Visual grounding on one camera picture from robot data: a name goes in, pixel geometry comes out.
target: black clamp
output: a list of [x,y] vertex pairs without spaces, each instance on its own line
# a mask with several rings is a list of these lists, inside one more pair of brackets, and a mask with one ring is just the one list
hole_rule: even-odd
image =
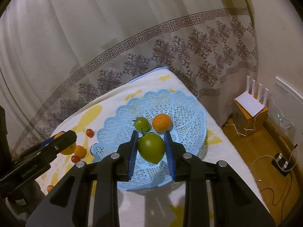
[[[267,209],[226,163],[201,161],[173,142],[169,131],[164,136],[170,175],[175,182],[186,181],[183,227],[207,227],[209,203],[206,180],[212,186],[215,226],[274,227]],[[29,217],[26,227],[85,227],[93,180],[97,181],[93,227],[119,227],[117,181],[128,182],[134,171],[138,132],[131,141],[102,161],[76,163],[51,190]]]
[[77,140],[74,131],[69,130],[54,139],[39,143],[26,150],[12,162],[12,166],[0,175],[0,194],[3,198],[14,194],[26,183],[35,180],[50,169],[50,163],[57,158],[57,154],[69,147]]

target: power adapter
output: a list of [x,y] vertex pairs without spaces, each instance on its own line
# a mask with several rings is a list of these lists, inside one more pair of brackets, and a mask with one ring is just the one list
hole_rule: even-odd
[[289,173],[290,165],[288,161],[285,159],[284,155],[281,153],[277,153],[274,157],[275,159],[272,159],[272,165],[277,168],[277,170],[286,177]]

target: white curtain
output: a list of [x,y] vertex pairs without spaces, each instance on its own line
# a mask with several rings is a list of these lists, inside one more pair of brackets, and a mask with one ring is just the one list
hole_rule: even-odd
[[222,125],[256,74],[255,51],[244,0],[12,0],[0,18],[0,105],[16,127],[13,155],[161,65]]

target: green tomato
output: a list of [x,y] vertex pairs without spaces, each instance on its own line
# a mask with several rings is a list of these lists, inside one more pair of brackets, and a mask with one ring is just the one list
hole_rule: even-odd
[[139,117],[139,118],[136,118],[136,120],[134,121],[134,127],[139,132],[142,132],[142,131],[146,132],[149,130],[150,124],[149,124],[149,121],[147,120],[147,118]]
[[146,161],[158,164],[165,154],[165,144],[158,134],[150,132],[139,139],[138,151]]

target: black cable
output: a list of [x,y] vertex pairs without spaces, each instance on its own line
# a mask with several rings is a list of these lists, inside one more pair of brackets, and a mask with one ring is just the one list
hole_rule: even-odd
[[285,192],[285,190],[286,190],[286,187],[287,187],[287,184],[288,184],[289,179],[291,179],[291,181],[290,181],[290,186],[289,186],[289,189],[288,189],[288,191],[287,191],[287,194],[286,194],[286,196],[285,196],[285,198],[284,198],[284,200],[283,200],[282,207],[281,207],[281,222],[282,222],[282,220],[283,220],[283,206],[284,206],[284,203],[285,203],[285,201],[286,201],[286,198],[287,198],[287,196],[288,196],[288,194],[289,194],[289,192],[290,192],[291,185],[292,185],[292,173],[291,173],[291,171],[290,171],[290,177],[288,177],[287,182],[286,182],[286,184],[285,184],[285,187],[284,187],[284,189],[283,189],[282,196],[281,196],[281,198],[279,199],[279,201],[278,201],[276,204],[274,204],[275,192],[274,192],[274,190],[273,190],[272,188],[265,188],[265,189],[260,190],[260,193],[261,193],[262,191],[264,191],[264,190],[266,190],[266,189],[270,189],[270,190],[272,191],[272,193],[273,193],[272,205],[273,205],[273,206],[277,206],[277,205],[280,203],[280,201],[282,200],[282,198],[283,198],[283,195],[284,195],[284,192]]
[[288,177],[287,182],[286,182],[286,184],[285,184],[285,187],[284,187],[284,189],[283,189],[283,193],[282,193],[282,195],[281,195],[281,198],[279,199],[279,201],[278,201],[277,204],[274,204],[275,192],[274,192],[274,190],[273,190],[272,188],[265,188],[265,189],[262,189],[262,190],[260,190],[260,193],[261,193],[262,191],[266,190],[266,189],[270,189],[270,190],[272,191],[272,193],[273,193],[272,205],[273,205],[273,206],[277,206],[277,205],[280,203],[280,201],[282,200],[282,198],[283,198],[284,192],[285,192],[285,190],[286,190],[286,186],[287,186],[287,184],[288,184],[288,180],[289,180],[289,177]]
[[291,177],[290,187],[289,187],[288,192],[287,192],[287,194],[286,194],[286,196],[285,196],[285,199],[284,199],[284,201],[283,201],[283,203],[282,203],[282,209],[281,209],[281,222],[282,222],[282,220],[283,220],[283,206],[284,206],[285,200],[286,200],[286,198],[287,198],[287,196],[288,196],[288,194],[289,194],[289,192],[290,192],[290,188],[291,188],[291,184],[292,184],[292,173],[291,173],[291,171],[290,171],[290,177]]

